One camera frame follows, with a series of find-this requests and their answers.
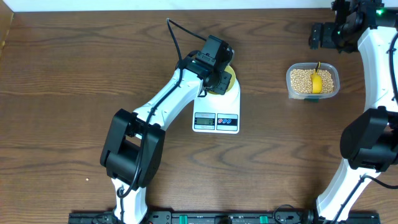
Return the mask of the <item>yellow bowl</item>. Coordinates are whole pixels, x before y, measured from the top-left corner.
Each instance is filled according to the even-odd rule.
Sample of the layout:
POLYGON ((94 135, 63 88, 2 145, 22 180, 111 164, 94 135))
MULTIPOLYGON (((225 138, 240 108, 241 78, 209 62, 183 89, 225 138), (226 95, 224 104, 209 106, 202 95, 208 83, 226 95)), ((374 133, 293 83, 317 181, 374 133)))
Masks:
POLYGON ((230 65, 227 65, 220 75, 220 82, 214 88, 208 90, 211 95, 225 95, 232 89, 236 81, 236 74, 230 65))

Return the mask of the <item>yellow measuring cup scoop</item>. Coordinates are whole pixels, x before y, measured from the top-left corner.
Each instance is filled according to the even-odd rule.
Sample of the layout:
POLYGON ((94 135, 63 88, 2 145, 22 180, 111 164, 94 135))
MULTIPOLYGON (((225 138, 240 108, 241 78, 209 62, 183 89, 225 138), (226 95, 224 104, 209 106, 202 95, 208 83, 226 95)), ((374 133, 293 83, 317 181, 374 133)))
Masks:
POLYGON ((313 74, 312 74, 312 93, 313 94, 319 94, 322 92, 322 78, 319 76, 319 70, 320 70, 321 62, 317 63, 317 66, 315 67, 313 74))

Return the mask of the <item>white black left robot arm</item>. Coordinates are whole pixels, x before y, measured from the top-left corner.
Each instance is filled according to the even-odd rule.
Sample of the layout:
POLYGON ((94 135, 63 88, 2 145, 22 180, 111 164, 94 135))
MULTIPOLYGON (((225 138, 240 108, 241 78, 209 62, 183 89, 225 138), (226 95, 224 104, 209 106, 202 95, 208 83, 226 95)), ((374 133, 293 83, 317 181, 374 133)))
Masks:
POLYGON ((192 129, 198 133, 237 134, 240 85, 230 64, 234 50, 211 35, 202 50, 178 61, 168 84, 133 112, 112 118, 100 164, 116 192, 117 223, 141 223, 148 211, 146 187, 161 162, 165 132, 190 102, 192 129))

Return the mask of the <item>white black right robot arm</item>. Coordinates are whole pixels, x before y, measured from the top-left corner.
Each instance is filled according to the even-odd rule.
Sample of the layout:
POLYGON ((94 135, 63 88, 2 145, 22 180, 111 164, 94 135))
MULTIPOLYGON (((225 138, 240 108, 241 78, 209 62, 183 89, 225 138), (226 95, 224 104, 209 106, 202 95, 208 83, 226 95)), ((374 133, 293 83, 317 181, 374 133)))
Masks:
POLYGON ((342 160, 326 190, 302 223, 369 223, 354 218, 351 207, 370 182, 397 189, 378 176, 397 164, 397 9, 382 1, 336 0, 334 22, 315 23, 308 39, 311 49, 359 52, 363 61, 364 112, 342 132, 342 160))

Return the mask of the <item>white digital kitchen scale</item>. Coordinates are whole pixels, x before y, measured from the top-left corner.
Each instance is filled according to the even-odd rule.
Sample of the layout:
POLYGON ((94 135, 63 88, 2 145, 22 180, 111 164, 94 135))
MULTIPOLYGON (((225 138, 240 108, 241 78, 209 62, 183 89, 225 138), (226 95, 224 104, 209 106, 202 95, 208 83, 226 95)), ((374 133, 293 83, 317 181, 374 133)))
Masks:
POLYGON ((224 95, 208 93, 193 104, 192 129, 198 133, 238 134, 241 89, 237 80, 224 95))

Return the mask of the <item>clear plastic container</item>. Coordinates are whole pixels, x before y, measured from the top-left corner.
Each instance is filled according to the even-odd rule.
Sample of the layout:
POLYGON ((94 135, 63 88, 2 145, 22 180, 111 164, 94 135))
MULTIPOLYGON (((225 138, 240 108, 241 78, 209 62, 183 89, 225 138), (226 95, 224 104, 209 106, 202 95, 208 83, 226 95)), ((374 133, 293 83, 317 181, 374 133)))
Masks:
POLYGON ((328 63, 296 63, 286 73, 289 98, 319 100, 331 98, 340 90, 336 68, 328 63))

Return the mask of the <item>soybeans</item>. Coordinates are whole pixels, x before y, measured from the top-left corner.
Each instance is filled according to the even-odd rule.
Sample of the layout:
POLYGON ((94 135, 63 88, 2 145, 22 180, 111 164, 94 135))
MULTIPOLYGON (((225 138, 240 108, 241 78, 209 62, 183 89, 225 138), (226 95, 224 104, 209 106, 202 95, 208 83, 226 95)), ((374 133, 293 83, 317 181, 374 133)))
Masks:
MULTIPOLYGON (((293 69, 290 72, 290 82, 294 91, 297 93, 312 93, 312 74, 314 69, 293 69)), ((327 70, 319 70, 319 76, 322 78, 322 92, 332 93, 335 85, 331 73, 327 70)))

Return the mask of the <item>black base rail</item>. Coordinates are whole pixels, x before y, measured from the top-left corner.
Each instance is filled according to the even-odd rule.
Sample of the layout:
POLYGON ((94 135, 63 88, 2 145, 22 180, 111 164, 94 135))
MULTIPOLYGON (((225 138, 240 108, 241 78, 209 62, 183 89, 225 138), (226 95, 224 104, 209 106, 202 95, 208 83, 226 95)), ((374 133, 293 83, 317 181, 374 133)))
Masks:
MULTIPOLYGON (((119 223, 113 212, 70 213, 69 224, 119 223)), ((264 223, 327 223, 317 219, 312 212, 281 210, 267 213, 173 213, 153 211, 145 215, 142 223, 151 224, 264 224, 264 223)))

